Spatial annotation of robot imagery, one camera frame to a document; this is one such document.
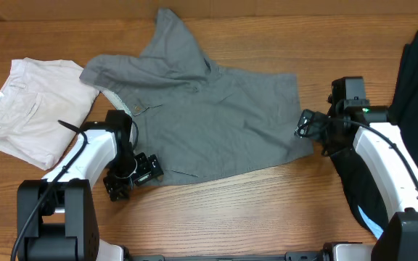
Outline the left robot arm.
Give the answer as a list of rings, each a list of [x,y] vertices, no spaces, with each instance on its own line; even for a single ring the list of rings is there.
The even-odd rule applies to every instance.
[[[106,172],[110,200],[128,199],[133,187],[163,175],[157,157],[135,154],[138,128],[123,110],[108,111],[103,122],[60,125],[77,141],[42,179],[20,184],[11,260],[130,260],[126,247],[100,238],[91,190]]]

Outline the grey shorts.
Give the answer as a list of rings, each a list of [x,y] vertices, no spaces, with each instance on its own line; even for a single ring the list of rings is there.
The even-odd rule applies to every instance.
[[[313,151],[294,134],[297,78],[224,67],[171,10],[137,57],[101,54],[80,79],[139,128],[137,148],[157,156],[164,186],[201,183],[286,164]]]

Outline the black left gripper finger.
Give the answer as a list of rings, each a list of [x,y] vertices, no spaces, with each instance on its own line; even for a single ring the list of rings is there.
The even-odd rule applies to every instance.
[[[150,173],[152,178],[160,178],[163,175],[163,170],[155,154],[148,157]]]
[[[147,181],[153,179],[153,172],[149,171],[148,173],[142,174],[140,175],[135,181],[134,184],[136,186],[141,186],[144,183],[146,183]]]

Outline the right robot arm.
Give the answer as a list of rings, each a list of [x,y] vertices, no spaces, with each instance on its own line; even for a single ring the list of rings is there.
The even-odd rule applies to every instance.
[[[326,243],[317,260],[418,260],[418,167],[386,106],[372,106],[361,77],[332,81],[326,114],[303,111],[295,134],[321,144],[341,177],[368,177],[388,224],[373,245]]]

